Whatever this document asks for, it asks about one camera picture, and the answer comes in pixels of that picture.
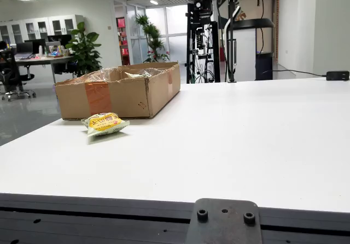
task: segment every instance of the floor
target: floor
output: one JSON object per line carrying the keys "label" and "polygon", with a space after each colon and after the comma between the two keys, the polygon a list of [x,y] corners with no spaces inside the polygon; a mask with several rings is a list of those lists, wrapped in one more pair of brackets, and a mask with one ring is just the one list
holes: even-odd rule
{"label": "floor", "polygon": [[[26,70],[20,68],[21,74]],[[225,78],[225,63],[220,63],[221,81]],[[36,92],[37,98],[17,99],[11,102],[0,101],[0,146],[27,133],[30,133],[44,125],[61,118],[60,106],[53,87],[53,76],[50,66],[33,66],[31,73],[35,75],[24,88]],[[186,69],[180,66],[181,83],[186,83]],[[71,74],[55,75],[56,81],[64,81],[72,77]],[[292,73],[275,75],[275,79],[295,78]]]}

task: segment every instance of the office chair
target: office chair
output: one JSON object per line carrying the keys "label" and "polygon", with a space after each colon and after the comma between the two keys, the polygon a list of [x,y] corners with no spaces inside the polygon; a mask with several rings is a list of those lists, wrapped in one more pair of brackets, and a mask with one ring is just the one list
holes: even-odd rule
{"label": "office chair", "polygon": [[[7,43],[3,40],[0,40],[0,51],[5,50],[7,48]],[[1,92],[1,86],[0,86],[0,95],[4,95],[5,92]]]}
{"label": "office chair", "polygon": [[11,101],[13,95],[27,95],[28,98],[32,96],[35,98],[37,95],[32,90],[23,90],[23,83],[21,75],[16,64],[15,55],[13,50],[0,51],[0,81],[5,87],[5,95],[2,100],[7,97],[8,101]]}

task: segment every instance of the yellow snack package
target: yellow snack package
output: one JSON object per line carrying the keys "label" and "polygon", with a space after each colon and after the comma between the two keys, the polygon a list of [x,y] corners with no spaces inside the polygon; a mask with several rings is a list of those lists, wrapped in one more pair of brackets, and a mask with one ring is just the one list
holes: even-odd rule
{"label": "yellow snack package", "polygon": [[82,119],[81,122],[87,127],[87,137],[118,132],[130,124],[129,121],[121,120],[115,113],[95,114]]}

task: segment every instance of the green plant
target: green plant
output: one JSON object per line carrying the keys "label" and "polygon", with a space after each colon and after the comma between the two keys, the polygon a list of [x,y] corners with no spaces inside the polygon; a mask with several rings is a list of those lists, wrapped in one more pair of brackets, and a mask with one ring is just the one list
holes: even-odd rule
{"label": "green plant", "polygon": [[142,26],[142,30],[146,36],[146,41],[148,46],[152,51],[148,51],[148,58],[144,62],[163,62],[169,61],[169,52],[166,54],[160,53],[161,50],[164,50],[164,43],[160,39],[159,29],[149,21],[147,15],[137,15],[136,24]]}
{"label": "green plant", "polygon": [[96,32],[85,32],[84,22],[80,22],[77,27],[77,30],[72,30],[73,37],[66,44],[66,48],[72,48],[74,51],[73,60],[77,62],[75,74],[81,76],[101,69],[101,62],[98,60],[98,58],[101,58],[100,53],[95,50],[95,47],[100,47],[101,44],[95,43],[99,34]]}

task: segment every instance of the white wall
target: white wall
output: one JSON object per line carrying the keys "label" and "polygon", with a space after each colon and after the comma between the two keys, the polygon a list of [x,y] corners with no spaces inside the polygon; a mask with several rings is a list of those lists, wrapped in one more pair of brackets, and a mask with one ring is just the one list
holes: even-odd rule
{"label": "white wall", "polygon": [[123,6],[115,6],[114,13],[116,18],[124,17],[124,7]]}
{"label": "white wall", "polygon": [[298,68],[298,1],[279,0],[278,63],[289,70]]}
{"label": "white wall", "polygon": [[[297,63],[296,70],[313,72],[316,0],[298,0],[297,6]],[[295,73],[297,78],[309,78],[309,74]]]}
{"label": "white wall", "polygon": [[85,18],[86,29],[100,34],[97,43],[103,67],[121,65],[113,0],[0,0],[0,20],[22,20],[77,14]]}
{"label": "white wall", "polygon": [[314,73],[349,71],[348,0],[317,0],[315,24]]}

